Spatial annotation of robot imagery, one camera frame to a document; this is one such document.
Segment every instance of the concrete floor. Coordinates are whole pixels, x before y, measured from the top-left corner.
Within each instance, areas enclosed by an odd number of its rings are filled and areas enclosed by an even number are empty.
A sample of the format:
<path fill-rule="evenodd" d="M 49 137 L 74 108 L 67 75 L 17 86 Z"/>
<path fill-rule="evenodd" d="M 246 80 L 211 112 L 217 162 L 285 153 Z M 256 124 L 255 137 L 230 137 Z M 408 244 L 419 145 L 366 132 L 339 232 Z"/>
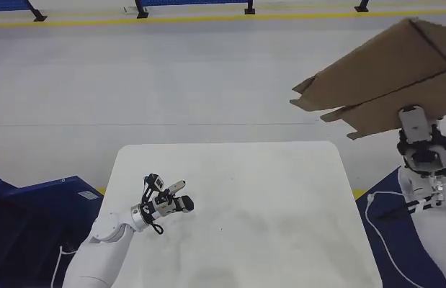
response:
<path fill-rule="evenodd" d="M 0 177 L 99 187 L 127 144 L 330 140 L 352 187 L 369 188 L 401 162 L 397 132 L 351 141 L 288 101 L 399 19 L 0 28 Z"/>

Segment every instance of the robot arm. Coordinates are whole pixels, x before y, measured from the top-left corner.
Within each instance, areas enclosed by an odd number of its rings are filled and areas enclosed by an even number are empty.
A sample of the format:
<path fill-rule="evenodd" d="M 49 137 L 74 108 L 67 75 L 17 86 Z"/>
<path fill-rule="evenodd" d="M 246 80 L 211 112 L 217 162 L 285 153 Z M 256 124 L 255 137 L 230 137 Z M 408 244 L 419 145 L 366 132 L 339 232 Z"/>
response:
<path fill-rule="evenodd" d="M 164 229 L 155 224 L 155 220 L 194 209 L 194 203 L 188 196 L 174 196 L 184 188 L 184 181 L 163 191 L 164 183 L 158 175 L 151 174 L 144 181 L 148 188 L 140 204 L 122 215 L 112 212 L 100 215 L 94 221 L 88 238 L 80 245 L 67 268 L 63 288 L 111 287 L 120 273 L 134 232 L 153 226 L 158 234 L 162 234 Z M 158 195 L 149 200 L 154 192 Z"/>

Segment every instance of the sticker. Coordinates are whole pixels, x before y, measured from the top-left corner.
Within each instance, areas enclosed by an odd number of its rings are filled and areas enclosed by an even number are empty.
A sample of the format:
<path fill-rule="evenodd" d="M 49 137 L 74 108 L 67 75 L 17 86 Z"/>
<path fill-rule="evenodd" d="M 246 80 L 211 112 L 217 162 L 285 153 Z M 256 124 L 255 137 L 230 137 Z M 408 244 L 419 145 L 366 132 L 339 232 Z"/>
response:
<path fill-rule="evenodd" d="M 94 194 L 94 193 L 92 193 L 90 191 L 79 192 L 79 195 L 87 198 L 88 200 L 93 200 L 93 199 L 98 199 L 99 198 L 96 194 Z"/>

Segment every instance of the white table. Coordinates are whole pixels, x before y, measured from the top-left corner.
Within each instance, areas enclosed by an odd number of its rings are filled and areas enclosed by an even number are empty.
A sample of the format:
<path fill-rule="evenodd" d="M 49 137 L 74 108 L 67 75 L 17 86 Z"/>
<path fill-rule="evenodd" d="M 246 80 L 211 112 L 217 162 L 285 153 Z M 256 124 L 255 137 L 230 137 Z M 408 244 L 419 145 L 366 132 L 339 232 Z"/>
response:
<path fill-rule="evenodd" d="M 143 177 L 185 180 L 195 210 L 135 235 L 114 287 L 381 287 L 337 149 L 328 142 L 129 145 L 101 213 Z"/>

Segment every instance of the blue platform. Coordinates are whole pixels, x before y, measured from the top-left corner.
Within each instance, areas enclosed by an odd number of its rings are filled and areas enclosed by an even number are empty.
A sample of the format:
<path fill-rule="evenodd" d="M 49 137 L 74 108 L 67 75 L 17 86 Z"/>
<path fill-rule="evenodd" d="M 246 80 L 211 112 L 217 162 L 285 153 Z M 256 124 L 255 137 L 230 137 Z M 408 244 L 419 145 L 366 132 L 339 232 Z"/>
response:
<path fill-rule="evenodd" d="M 79 247 L 102 200 L 77 176 L 24 188 L 0 179 L 0 287 L 49 287 L 59 246 Z M 70 260 L 62 258 L 56 287 Z"/>
<path fill-rule="evenodd" d="M 398 169 L 385 177 L 366 194 L 360 197 L 356 203 L 359 208 L 360 217 L 367 232 L 372 252 L 380 271 L 384 288 L 413 288 L 394 268 L 388 254 L 385 252 L 381 239 L 375 230 L 365 219 L 365 208 L 367 206 L 367 195 L 376 191 L 401 192 L 397 179 Z M 446 288 L 446 279 L 424 250 L 416 233 L 411 217 L 391 220 L 377 220 L 376 217 L 392 209 L 405 204 L 403 197 L 390 194 L 379 194 L 370 206 L 368 217 L 379 229 L 385 239 L 391 255 L 402 272 L 412 281 L 424 288 Z"/>

